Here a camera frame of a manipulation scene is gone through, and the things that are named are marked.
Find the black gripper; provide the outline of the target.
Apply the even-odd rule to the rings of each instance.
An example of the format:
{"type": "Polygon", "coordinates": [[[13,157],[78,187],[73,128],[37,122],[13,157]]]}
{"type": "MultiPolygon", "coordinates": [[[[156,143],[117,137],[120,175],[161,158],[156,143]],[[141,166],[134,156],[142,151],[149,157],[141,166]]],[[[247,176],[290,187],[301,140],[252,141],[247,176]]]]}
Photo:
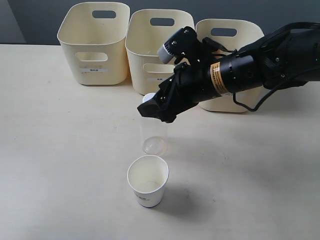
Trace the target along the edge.
{"type": "Polygon", "coordinates": [[[159,85],[158,92],[147,93],[137,107],[145,118],[172,123],[177,115],[197,106],[200,102],[219,98],[213,85],[209,65],[180,63],[174,74],[159,85]]]}

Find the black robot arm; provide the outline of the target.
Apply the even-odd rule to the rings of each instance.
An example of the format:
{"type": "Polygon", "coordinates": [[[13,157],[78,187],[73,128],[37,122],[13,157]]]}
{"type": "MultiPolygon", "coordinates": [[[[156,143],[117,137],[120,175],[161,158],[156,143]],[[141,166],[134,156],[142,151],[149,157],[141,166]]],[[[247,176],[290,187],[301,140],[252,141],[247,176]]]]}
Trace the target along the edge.
{"type": "Polygon", "coordinates": [[[268,95],[320,79],[320,25],[294,22],[229,50],[183,27],[158,50],[163,63],[174,60],[173,75],[137,110],[142,117],[172,123],[199,103],[264,87],[268,95]]]}

